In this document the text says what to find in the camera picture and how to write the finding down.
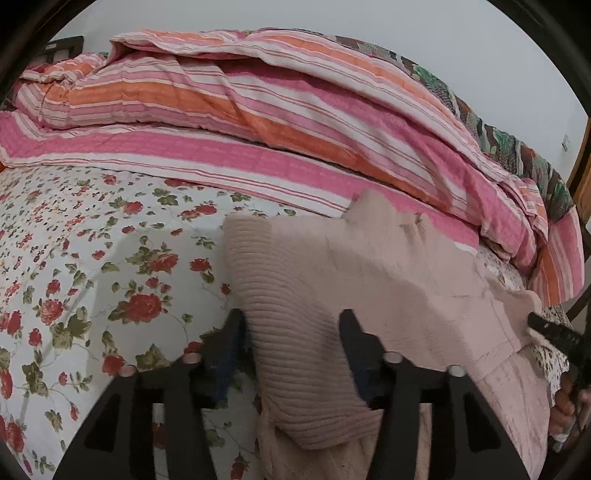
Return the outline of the person's right hand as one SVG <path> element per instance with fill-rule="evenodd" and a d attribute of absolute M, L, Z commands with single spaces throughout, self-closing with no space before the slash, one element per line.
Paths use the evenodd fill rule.
<path fill-rule="evenodd" d="M 572 375 L 565 372 L 560 378 L 560 389 L 555 394 L 549 419 L 549 434 L 554 438 L 564 437 L 565 445 L 575 441 L 590 418 L 590 390 L 580 390 L 576 401 L 572 399 L 572 390 Z"/>

